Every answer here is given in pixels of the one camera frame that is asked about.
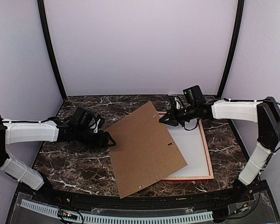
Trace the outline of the brown cardboard backing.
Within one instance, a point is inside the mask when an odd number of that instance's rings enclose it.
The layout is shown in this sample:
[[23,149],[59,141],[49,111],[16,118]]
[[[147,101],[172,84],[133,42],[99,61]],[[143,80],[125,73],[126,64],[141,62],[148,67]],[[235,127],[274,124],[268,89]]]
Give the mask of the brown cardboard backing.
[[107,128],[116,141],[109,155],[119,197],[132,195],[187,166],[152,102]]

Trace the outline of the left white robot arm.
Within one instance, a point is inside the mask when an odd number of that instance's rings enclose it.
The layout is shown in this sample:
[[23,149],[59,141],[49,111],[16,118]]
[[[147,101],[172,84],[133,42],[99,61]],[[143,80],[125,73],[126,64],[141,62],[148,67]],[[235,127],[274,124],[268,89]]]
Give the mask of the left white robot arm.
[[83,115],[66,119],[55,117],[44,121],[13,121],[0,116],[0,170],[7,175],[38,191],[38,196],[46,203],[56,200],[56,192],[50,182],[39,172],[6,151],[6,146],[22,142],[79,142],[91,149],[116,146],[107,131],[101,130],[102,117]]

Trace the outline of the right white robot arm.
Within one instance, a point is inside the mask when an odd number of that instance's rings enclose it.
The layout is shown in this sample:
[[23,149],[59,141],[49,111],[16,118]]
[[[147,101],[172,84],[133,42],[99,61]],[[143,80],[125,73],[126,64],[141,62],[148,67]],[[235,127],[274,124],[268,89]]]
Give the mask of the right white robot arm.
[[255,148],[236,179],[239,185],[229,191],[229,199],[234,203],[240,202],[247,194],[245,186],[266,169],[280,149],[280,103],[273,97],[256,100],[197,99],[185,106],[179,97],[174,97],[170,109],[160,117],[159,122],[185,128],[186,123],[194,119],[239,121],[255,131]]

